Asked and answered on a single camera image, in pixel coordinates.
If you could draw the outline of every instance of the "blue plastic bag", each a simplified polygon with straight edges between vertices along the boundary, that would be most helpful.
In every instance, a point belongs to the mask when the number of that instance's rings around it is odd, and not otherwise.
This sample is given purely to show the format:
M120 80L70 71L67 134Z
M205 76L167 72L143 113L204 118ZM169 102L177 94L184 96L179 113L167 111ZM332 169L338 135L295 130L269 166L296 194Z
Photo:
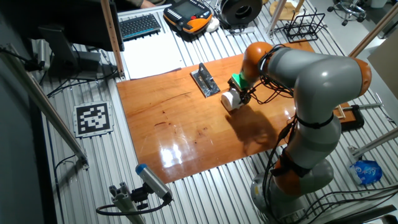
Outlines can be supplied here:
M376 161L358 161L349 167L357 184L367 185L379 181L383 172Z

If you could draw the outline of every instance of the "monitor stand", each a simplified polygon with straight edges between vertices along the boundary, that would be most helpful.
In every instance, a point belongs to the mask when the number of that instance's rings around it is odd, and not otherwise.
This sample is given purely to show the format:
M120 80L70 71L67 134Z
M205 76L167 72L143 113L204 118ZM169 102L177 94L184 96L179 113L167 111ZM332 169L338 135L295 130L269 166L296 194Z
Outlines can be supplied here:
M40 26L40 33L50 44L54 54L48 74L50 77L71 79L97 79L100 70L100 53L76 52L72 50L60 26Z

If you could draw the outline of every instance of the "keyboard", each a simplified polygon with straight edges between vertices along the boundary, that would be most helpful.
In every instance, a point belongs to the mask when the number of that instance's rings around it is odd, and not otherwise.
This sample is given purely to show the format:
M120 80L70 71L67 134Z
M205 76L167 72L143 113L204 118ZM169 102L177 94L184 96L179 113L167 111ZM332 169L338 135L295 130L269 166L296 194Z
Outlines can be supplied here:
M123 40L148 35L160 30L154 15L141 16L119 23Z

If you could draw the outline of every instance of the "wooden tabletop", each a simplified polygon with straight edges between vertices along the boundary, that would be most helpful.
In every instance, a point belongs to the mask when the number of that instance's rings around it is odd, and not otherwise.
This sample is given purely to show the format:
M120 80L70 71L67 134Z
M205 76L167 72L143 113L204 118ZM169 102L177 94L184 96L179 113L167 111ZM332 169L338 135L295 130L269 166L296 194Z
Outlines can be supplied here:
M313 52L308 42L286 45ZM205 63L221 90L208 98L190 76L198 65L118 83L138 161L165 183L271 149L294 115L293 99L283 97L266 105L251 100L232 114L224 109L221 94L242 60L237 55ZM263 100L271 94L264 86L256 92Z

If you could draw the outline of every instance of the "orange handheld controller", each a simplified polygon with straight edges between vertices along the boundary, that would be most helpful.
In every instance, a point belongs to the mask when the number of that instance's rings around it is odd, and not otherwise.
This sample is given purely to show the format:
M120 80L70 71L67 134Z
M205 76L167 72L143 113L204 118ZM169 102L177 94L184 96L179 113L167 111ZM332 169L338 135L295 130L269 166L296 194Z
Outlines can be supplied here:
M165 8L163 17L178 30L194 34L209 23L212 14L207 6L196 0L181 0Z

